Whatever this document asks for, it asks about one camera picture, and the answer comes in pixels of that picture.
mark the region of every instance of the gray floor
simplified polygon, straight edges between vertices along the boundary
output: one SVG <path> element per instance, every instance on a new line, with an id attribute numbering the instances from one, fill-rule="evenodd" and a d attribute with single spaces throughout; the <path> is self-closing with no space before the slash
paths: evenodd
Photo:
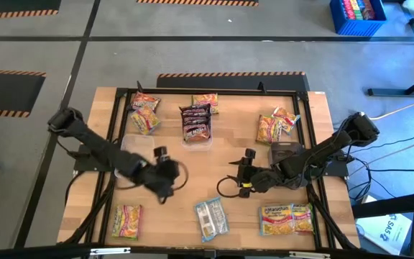
<path id="1" fill-rule="evenodd" d="M 337 36 L 328 2 L 261 0 L 253 9 L 108 0 L 100 5 L 92 35 Z M 64 0 L 57 16 L 0 19 L 0 35 L 82 35 L 92 3 Z M 375 36 L 413 36 L 397 4 L 385 4 L 385 9 L 389 22 Z M 11 245 L 45 145 L 46 122 L 58 108 L 77 49 L 77 42 L 0 42 L 0 69 L 47 72 L 29 118 L 0 118 L 0 248 Z M 414 102 L 364 94 L 369 87 L 406 88 L 414 83 L 414 43 L 91 42 L 70 105 L 87 117 L 96 87 L 133 87 L 139 80 L 151 88 L 158 73 L 223 71 L 305 71 L 311 90 L 327 93 L 333 122 L 352 111 L 375 117 Z M 414 108 L 377 126 L 381 135 L 376 145 L 412 137 Z M 72 149 L 78 146 L 63 142 Z M 406 145 L 357 155 L 370 161 Z M 349 165 L 351 171 L 358 166 Z M 72 159 L 57 149 L 27 245 L 55 243 L 72 167 Z M 372 168 L 414 168 L 414 148 Z M 414 173 L 375 173 L 374 178 L 396 196 L 414 193 Z M 358 172 L 350 184 L 365 179 L 366 173 Z M 371 192 L 389 197 L 375 183 Z"/>

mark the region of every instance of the blue snack package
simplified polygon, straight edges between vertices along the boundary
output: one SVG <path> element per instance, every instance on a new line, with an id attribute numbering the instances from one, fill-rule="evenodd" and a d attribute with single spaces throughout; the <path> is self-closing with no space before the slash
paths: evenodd
<path id="1" fill-rule="evenodd" d="M 229 225 L 220 197 L 201 202 L 194 207 L 199 218 L 199 225 L 202 232 L 202 242 L 212 240 L 217 235 L 229 232 Z"/>

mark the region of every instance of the wooden table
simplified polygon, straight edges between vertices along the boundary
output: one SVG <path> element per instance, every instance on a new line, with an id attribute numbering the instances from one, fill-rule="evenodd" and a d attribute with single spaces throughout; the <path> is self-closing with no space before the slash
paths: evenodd
<path id="1" fill-rule="evenodd" d="M 97 88 L 92 103 L 88 126 L 105 137 L 114 104 L 116 88 Z M 253 249 L 253 250 L 313 250 L 312 235 L 259 236 L 258 208 L 268 204 L 304 204 L 307 203 L 306 190 L 292 191 L 287 188 L 273 188 L 265 194 L 252 194 L 249 199 L 221 199 L 228 217 L 230 233 L 217 236 L 206 243 L 201 242 L 201 231 L 194 212 L 194 206 L 201 201 L 217 197 L 216 183 L 226 174 L 236 175 L 237 167 L 228 162 L 240 159 L 246 147 L 257 151 L 256 166 L 267 166 L 268 146 L 254 141 L 257 133 L 259 114 L 270 114 L 276 106 L 283 106 L 292 111 L 292 99 L 281 96 L 219 96 L 219 115 L 213 117 L 213 145 L 209 151 L 192 152 L 181 146 L 181 122 L 179 106 L 190 104 L 190 95 L 152 94 L 162 98 L 157 108 L 157 116 L 162 120 L 153 134 L 154 147 L 167 146 L 172 159 L 187 165 L 190 178 L 185 188 L 175 192 L 165 205 L 157 203 L 154 194 L 141 187 L 127 191 L 115 190 L 111 216 L 107 228 L 106 245 L 145 246 L 145 247 L 184 247 L 209 249 Z M 308 92 L 310 111 L 317 142 L 322 142 L 333 133 L 326 95 L 323 92 Z M 302 114 L 303 131 L 306 145 L 309 147 L 309 134 L 303 104 L 299 103 Z M 121 121 L 123 101 L 119 107 L 115 137 Z M 130 120 L 127 122 L 126 134 L 138 134 Z M 282 141 L 298 141 L 298 133 L 293 130 L 291 136 L 282 134 Z M 139 153 L 151 154 L 153 146 L 133 147 Z M 63 221 L 60 226 L 58 241 L 70 237 L 89 213 L 96 187 L 97 173 L 85 173 L 71 187 Z M 177 186 L 183 182 L 180 176 Z M 346 184 L 340 178 L 325 177 L 326 194 L 331 216 L 341 231 L 359 246 L 359 239 L 351 211 Z M 118 186 L 130 183 L 118 179 Z M 222 191 L 234 194 L 238 191 L 233 183 L 224 183 Z M 143 216 L 138 241 L 111 237 L 114 208 L 117 204 L 141 204 Z M 323 246 L 327 246 L 323 219 L 319 215 L 319 226 Z M 98 240 L 101 215 L 96 220 L 92 241 Z"/>

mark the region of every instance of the white cable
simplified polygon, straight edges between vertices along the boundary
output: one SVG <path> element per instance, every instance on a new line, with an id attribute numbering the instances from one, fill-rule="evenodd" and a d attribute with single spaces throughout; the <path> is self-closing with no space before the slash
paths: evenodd
<path id="1" fill-rule="evenodd" d="M 397 151 L 395 151 L 395 152 L 389 153 L 389 154 L 387 154 L 387 155 L 383 155 L 381 158 L 374 159 L 374 160 L 372 160 L 372 161 L 368 162 L 368 163 L 367 163 L 367 165 L 370 165 L 370 164 L 371 164 L 371 163 L 373 163 L 373 162 L 376 162 L 376 161 L 381 160 L 381 159 L 383 159 L 383 158 L 387 158 L 388 156 L 391 156 L 391 155 L 397 154 L 397 153 L 399 153 L 399 152 L 402 152 L 402 151 L 404 151 L 404 150 L 410 149 L 410 148 L 412 148 L 412 147 L 414 147 L 414 144 L 413 144 L 413 145 L 410 145 L 410 146 L 408 146 L 408 147 L 404 147 L 404 148 L 403 148 L 403 149 L 401 149 L 401 150 L 397 150 Z M 354 171 L 354 172 L 353 172 L 350 176 L 353 176 L 355 173 L 359 172 L 359 171 L 360 171 L 361 169 L 363 169 L 365 166 L 366 166 L 366 165 L 363 165 L 362 167 L 358 168 L 358 169 L 357 169 L 357 170 L 355 170 L 355 171 Z"/>
<path id="2" fill-rule="evenodd" d="M 371 120 L 378 120 L 378 119 L 382 119 L 382 118 L 388 117 L 389 115 L 392 115 L 392 114 L 394 114 L 394 113 L 396 113 L 396 112 L 400 112 L 400 111 L 403 111 L 404 109 L 408 109 L 408 108 L 410 108 L 410 107 L 412 107 L 412 106 L 414 106 L 414 104 L 407 105 L 407 106 L 405 106 L 405 107 L 403 107 L 403 108 L 396 109 L 395 111 L 388 112 L 388 113 L 386 113 L 386 114 L 384 114 L 384 115 L 381 115 L 381 116 L 379 116 L 379 117 L 370 118 L 370 119 L 371 119 Z"/>

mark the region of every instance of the blue plastic bin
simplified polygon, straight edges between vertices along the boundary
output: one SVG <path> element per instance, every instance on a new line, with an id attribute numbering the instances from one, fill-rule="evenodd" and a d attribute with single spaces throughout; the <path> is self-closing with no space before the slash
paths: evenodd
<path id="1" fill-rule="evenodd" d="M 344 16 L 343 0 L 331 0 L 330 10 L 335 24 L 336 33 L 339 35 L 373 36 L 375 32 L 386 22 L 386 14 L 381 0 L 370 0 L 375 13 L 375 20 L 350 20 Z"/>

